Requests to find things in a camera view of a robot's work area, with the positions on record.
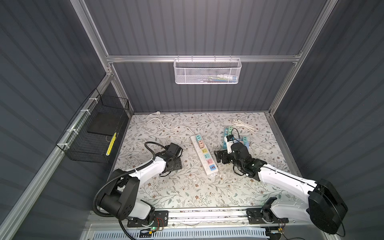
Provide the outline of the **white multicolour power strip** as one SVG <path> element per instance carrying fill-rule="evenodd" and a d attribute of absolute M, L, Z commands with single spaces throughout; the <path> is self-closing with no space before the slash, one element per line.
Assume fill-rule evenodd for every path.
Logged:
<path fill-rule="evenodd" d="M 208 176 L 214 177 L 219 172 L 219 169 L 218 169 L 217 164 L 215 163 L 212 155 L 210 154 L 208 147 L 205 144 L 203 138 L 202 138 L 202 141 L 205 144 L 205 147 L 203 149 L 200 149 L 199 144 L 196 140 L 196 135 L 191 136 L 190 139 L 191 139 L 192 144 L 193 144 L 193 146 L 197 152 L 197 155 L 200 159 L 200 162 L 203 166 L 205 173 Z"/>

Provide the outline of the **teal power strip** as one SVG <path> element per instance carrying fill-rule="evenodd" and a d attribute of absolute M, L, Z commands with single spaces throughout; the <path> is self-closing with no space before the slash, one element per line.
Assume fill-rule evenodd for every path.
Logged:
<path fill-rule="evenodd" d="M 227 149 L 227 142 L 226 142 L 226 139 L 227 139 L 227 136 L 229 135 L 229 128 L 225 128 L 224 129 L 224 137 L 223 137 L 223 149 L 226 150 Z"/>

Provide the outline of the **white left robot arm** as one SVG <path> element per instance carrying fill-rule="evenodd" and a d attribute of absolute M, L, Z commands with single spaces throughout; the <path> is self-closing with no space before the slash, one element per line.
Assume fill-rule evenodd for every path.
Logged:
<path fill-rule="evenodd" d="M 145 142 L 145 148 L 152 154 L 148 162 L 129 171 L 114 170 L 107 182 L 97 191 L 92 202 L 96 215 L 116 218 L 119 221 L 153 221 L 155 208 L 137 199 L 139 188 L 155 176 L 166 177 L 171 172 L 182 169 L 183 149 L 174 143 L 163 146 L 156 142 Z"/>

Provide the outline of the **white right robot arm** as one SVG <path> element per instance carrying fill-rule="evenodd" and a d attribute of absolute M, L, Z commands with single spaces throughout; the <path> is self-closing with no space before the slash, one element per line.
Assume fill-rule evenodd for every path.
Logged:
<path fill-rule="evenodd" d="M 311 222 L 332 235 L 344 228 L 343 219 L 348 207 L 331 182 L 308 180 L 281 171 L 266 161 L 253 158 L 242 143 L 234 143 L 214 154 L 218 162 L 232 164 L 240 176 L 276 186 L 301 200 L 301 203 L 296 203 L 277 197 L 268 198 L 257 213 L 264 222 L 297 219 Z"/>

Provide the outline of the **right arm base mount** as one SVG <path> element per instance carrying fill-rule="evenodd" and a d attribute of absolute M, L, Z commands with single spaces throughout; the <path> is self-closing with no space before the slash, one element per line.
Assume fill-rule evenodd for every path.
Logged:
<path fill-rule="evenodd" d="M 263 210 L 262 208 L 247 208 L 246 214 L 249 224 L 287 224 L 288 218 L 278 218 L 271 210 Z"/>

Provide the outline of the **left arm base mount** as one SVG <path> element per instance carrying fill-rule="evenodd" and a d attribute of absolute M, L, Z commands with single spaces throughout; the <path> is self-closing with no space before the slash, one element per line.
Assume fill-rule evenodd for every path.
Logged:
<path fill-rule="evenodd" d="M 128 228 L 141 227 L 167 227 L 169 219 L 169 211 L 152 211 L 145 219 L 130 218 L 128 219 Z"/>

